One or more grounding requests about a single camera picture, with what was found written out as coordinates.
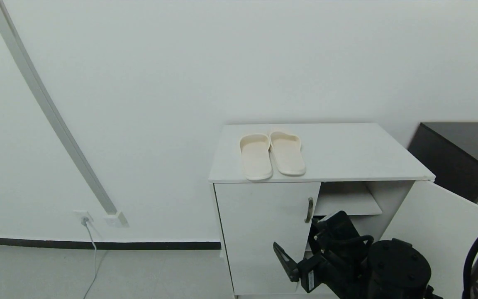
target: white wall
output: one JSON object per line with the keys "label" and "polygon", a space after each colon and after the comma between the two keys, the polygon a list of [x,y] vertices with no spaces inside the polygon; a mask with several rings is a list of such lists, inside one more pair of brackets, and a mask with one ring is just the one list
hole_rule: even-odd
{"label": "white wall", "polygon": [[[217,240],[225,123],[375,121],[407,145],[419,121],[478,121],[478,2],[5,2],[129,220],[105,240]],[[0,236],[84,240],[71,210],[104,212],[2,47]]]}

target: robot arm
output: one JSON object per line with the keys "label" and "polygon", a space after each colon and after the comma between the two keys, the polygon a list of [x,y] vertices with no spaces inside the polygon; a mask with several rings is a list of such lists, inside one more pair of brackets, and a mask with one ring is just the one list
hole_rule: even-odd
{"label": "robot arm", "polygon": [[428,285],[431,267],[412,245],[374,243],[360,236],[343,211],[315,220],[308,238],[313,256],[299,263],[276,242],[273,249],[292,282],[307,293],[326,284],[341,299],[442,299]]}

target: black baseboard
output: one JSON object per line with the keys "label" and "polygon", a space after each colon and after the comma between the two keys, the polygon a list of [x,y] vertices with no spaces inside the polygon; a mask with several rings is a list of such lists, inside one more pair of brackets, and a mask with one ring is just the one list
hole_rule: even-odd
{"label": "black baseboard", "polygon": [[[0,245],[34,248],[93,249],[91,242],[0,238]],[[220,242],[95,242],[98,250],[220,250]]]}

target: cabinet handle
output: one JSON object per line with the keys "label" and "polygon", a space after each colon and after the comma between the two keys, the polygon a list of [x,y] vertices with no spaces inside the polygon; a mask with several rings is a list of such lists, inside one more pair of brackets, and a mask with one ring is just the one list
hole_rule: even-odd
{"label": "cabinet handle", "polygon": [[313,197],[309,197],[307,200],[309,201],[309,205],[307,206],[307,217],[304,220],[305,223],[311,221],[311,218],[313,217],[313,205],[315,204],[313,202]]}

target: cabinet top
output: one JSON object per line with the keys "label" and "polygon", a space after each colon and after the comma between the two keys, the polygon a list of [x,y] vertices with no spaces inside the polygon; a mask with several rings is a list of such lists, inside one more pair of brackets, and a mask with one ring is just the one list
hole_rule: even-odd
{"label": "cabinet top", "polygon": [[271,155],[273,176],[265,182],[432,180],[434,174],[377,123],[225,125],[215,151],[210,182],[249,182],[243,174],[241,137],[281,130],[298,135],[307,167],[285,176]]}

